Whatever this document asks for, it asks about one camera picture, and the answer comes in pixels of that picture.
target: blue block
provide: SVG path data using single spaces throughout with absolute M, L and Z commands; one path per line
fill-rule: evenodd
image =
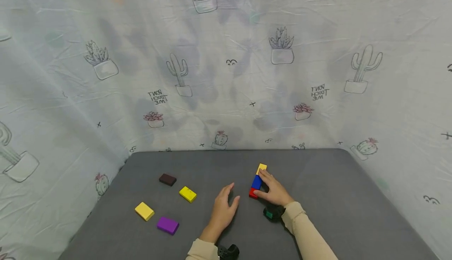
M 262 179 L 261 179 L 261 177 L 259 177 L 259 175 L 256 175 L 255 180 L 253 180 L 252 188 L 261 189 L 261 185 L 262 185 Z

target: gray table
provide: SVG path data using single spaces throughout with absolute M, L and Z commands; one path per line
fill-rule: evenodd
M 437 259 L 395 207 L 339 149 L 135 153 L 113 180 L 61 260 L 181 260 L 207 224 L 213 200 L 235 182 L 240 206 L 219 243 L 240 248 L 239 259 L 300 259 L 293 237 L 262 215 L 248 197 L 259 163 L 301 202 L 341 260 Z M 158 181 L 167 173 L 173 187 Z M 179 196 L 188 186 L 191 204 Z M 145 222 L 134 208 L 144 201 L 155 215 Z M 161 216 L 180 223 L 174 236 L 155 227 Z

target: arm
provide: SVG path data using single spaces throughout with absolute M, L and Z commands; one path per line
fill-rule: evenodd
M 304 260 L 337 260 L 330 246 L 325 242 L 309 220 L 300 203 L 295 202 L 286 189 L 267 170 L 259 170 L 259 177 L 267 184 L 268 192 L 254 191 L 257 197 L 270 203 L 284 206 L 282 220 L 295 236 Z
M 228 203 L 233 187 L 234 183 L 225 186 L 215 198 L 209 224 L 202 231 L 200 237 L 193 242 L 185 260 L 218 260 L 218 248 L 215 243 L 223 230 L 231 223 L 239 206 L 240 196 L 234 198 L 231 206 Z

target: fabric backdrop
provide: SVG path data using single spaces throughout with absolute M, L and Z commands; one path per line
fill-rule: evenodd
M 452 0 L 0 4 L 0 258 L 57 259 L 133 152 L 321 147 L 452 258 Z

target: yellow block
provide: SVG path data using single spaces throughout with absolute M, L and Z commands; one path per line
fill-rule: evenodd
M 264 164 L 259 164 L 259 168 L 257 168 L 257 171 L 256 171 L 256 175 L 258 175 L 258 174 L 259 174 L 259 169 L 262 169 L 262 170 L 267 170 L 267 165 L 264 165 Z
M 191 189 L 187 188 L 186 186 L 184 186 L 184 188 L 182 188 L 179 191 L 179 194 L 182 195 L 182 197 L 184 197 L 185 199 L 187 199 L 187 201 L 190 203 L 192 203 L 193 200 L 195 200 L 196 198 L 195 192 L 192 192 Z
M 135 211 L 142 216 L 142 218 L 147 222 L 153 215 L 154 210 L 149 208 L 144 202 L 140 203 L 136 208 Z

